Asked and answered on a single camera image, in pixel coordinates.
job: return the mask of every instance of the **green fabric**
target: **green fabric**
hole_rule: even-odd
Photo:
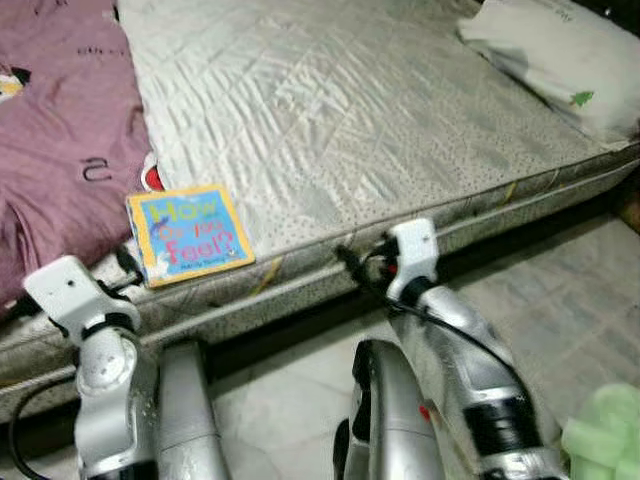
[[[593,98],[593,92],[579,92],[571,96],[570,105],[578,105],[582,107],[585,103]]]
[[[572,418],[562,434],[572,480],[640,479],[640,390],[607,385]]]

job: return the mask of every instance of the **purple blanket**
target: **purple blanket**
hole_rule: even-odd
[[[24,276],[129,236],[150,151],[114,0],[2,0],[0,317]]]

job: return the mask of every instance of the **pillow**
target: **pillow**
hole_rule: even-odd
[[[640,40],[568,0],[486,0],[463,41],[567,122],[621,148],[640,128]]]

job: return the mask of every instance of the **wire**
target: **wire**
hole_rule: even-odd
[[[39,387],[33,389],[27,395],[25,395],[18,405],[16,405],[13,414],[11,415],[11,421],[9,422],[9,453],[11,455],[11,459],[13,463],[15,463],[16,467],[20,472],[30,478],[32,480],[49,480],[49,478],[40,475],[38,472],[34,471],[27,465],[25,462],[20,450],[18,449],[18,420],[20,419],[20,414],[24,410],[24,407],[37,395],[40,395],[42,392],[49,390],[53,387],[57,387],[58,385],[63,385],[72,381],[75,378],[75,373],[66,375],[58,380],[54,380],[53,382],[47,383],[45,385],[40,385]]]
[[[369,292],[371,292],[374,296],[380,298],[384,303],[386,303],[392,308],[395,308],[396,310],[403,311],[405,313],[408,313],[409,315],[414,315],[426,322],[432,323],[434,325],[437,325],[438,327],[441,327],[441,328],[444,328],[445,330],[450,331],[451,333],[459,336],[463,340],[469,342],[473,346],[479,348],[480,350],[485,352],[487,355],[495,359],[511,375],[513,380],[516,382],[516,384],[522,391],[522,396],[525,402],[529,405],[529,408],[531,409],[531,415],[534,415],[535,408],[534,408],[533,399],[531,397],[531,393],[529,392],[529,389],[527,388],[526,384],[522,380],[522,377],[520,377],[520,375],[518,374],[518,372],[516,371],[513,365],[511,365],[509,362],[504,360],[500,355],[494,352],[490,347],[486,346],[484,343],[477,340],[472,335],[469,335],[467,332],[460,330],[457,327],[454,327],[453,325],[445,322],[444,320],[441,320],[440,318],[434,315],[431,315],[426,310],[420,310],[418,308],[411,307],[400,301],[391,300],[390,298],[387,298],[387,296],[384,293],[380,292],[380,290],[375,288],[373,282],[365,274],[364,271],[365,271],[367,262],[372,257],[378,256],[379,254],[380,254],[380,247],[369,252],[367,255],[364,256],[362,260],[360,260],[352,251],[350,251],[346,247],[339,246],[338,248],[336,248],[336,255],[338,256],[338,258],[340,258],[345,262],[347,269],[351,272],[353,279],[358,284],[362,285],[367,290],[369,290]]]

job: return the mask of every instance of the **children's book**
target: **children's book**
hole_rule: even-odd
[[[131,195],[127,210],[149,287],[255,260],[229,194],[221,186]]]

